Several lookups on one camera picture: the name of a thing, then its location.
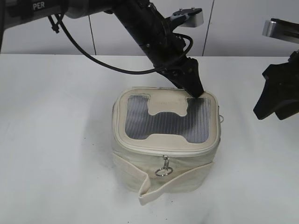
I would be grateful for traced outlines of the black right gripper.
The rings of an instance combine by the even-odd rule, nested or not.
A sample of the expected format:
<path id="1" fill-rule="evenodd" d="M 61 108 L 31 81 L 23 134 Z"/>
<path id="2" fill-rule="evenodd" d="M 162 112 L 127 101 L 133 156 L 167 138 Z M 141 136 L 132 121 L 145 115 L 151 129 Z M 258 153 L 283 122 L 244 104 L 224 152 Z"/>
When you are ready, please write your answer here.
<path id="1" fill-rule="evenodd" d="M 299 51 L 292 52 L 286 63 L 270 64 L 262 76 L 264 88 L 253 109 L 257 119 L 275 113 L 284 120 L 299 113 Z"/>

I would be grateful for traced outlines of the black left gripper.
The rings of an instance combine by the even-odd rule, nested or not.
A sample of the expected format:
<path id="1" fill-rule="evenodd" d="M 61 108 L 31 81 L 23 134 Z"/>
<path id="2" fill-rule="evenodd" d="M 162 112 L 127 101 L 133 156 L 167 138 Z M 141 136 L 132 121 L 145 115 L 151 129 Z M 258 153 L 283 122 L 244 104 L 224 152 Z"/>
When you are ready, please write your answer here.
<path id="1" fill-rule="evenodd" d="M 199 78 L 199 63 L 194 58 L 185 58 L 161 72 L 161 75 L 171 81 L 177 88 L 183 88 L 192 97 L 200 97 L 204 93 Z"/>

